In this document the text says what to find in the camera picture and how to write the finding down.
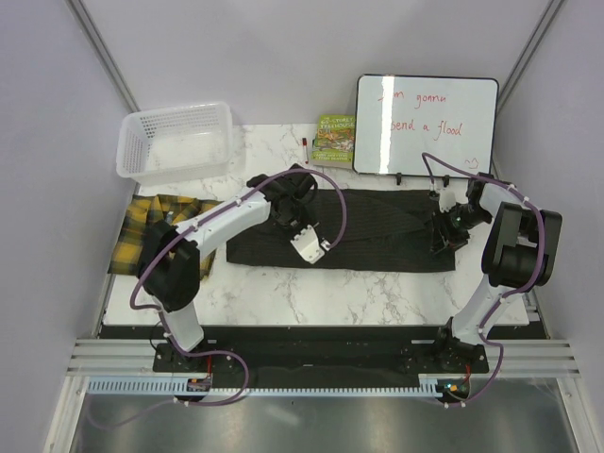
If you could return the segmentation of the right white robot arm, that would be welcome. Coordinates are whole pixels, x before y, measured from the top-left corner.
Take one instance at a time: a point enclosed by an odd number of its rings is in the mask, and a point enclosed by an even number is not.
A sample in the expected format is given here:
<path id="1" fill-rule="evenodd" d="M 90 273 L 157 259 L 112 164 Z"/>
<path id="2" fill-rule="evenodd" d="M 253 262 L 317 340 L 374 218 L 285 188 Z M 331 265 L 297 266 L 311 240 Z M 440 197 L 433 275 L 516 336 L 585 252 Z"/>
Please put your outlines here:
<path id="1" fill-rule="evenodd" d="M 482 280 L 463 309 L 439 329 L 431 350 L 434 364 L 450 372 L 465 362 L 466 350 L 487 342 L 515 298 L 550 280 L 562 216 L 538 209 L 511 183 L 483 173 L 468 180 L 464 204 L 447 188 L 431 188 L 428 197 L 435 203 L 430 248 L 435 255 L 467 245 L 470 229 L 491 227 L 480 263 Z"/>

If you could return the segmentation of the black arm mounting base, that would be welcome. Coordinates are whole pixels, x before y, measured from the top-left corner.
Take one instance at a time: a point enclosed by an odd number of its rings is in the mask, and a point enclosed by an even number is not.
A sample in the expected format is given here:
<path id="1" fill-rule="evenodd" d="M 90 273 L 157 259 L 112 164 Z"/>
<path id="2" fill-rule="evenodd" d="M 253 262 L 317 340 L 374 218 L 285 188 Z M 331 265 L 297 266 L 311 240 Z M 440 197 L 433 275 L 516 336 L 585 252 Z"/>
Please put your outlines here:
<path id="1" fill-rule="evenodd" d="M 268 366 L 313 365 L 391 369 L 408 376 L 489 372 L 484 346 L 455 339 L 447 327 L 209 326 L 195 349 L 234 352 L 256 374 Z"/>

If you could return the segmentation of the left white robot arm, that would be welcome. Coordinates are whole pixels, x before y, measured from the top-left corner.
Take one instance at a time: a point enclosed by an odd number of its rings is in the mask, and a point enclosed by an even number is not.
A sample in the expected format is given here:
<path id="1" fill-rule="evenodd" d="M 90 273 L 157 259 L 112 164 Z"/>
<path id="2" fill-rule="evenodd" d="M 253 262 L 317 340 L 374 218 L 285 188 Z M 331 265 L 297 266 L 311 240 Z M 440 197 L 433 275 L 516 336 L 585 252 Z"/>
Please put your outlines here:
<path id="1" fill-rule="evenodd" d="M 298 257 L 316 263 L 329 248 L 308 210 L 316 191 L 314 174 L 294 165 L 275 176 L 250 179 L 242 192 L 206 213 L 174 226 L 161 220 L 149 228 L 130 306 L 158 312 L 176 346 L 175 361 L 185 370 L 199 370 L 208 356 L 193 303 L 200 289 L 202 260 L 249 228 L 274 220 Z"/>

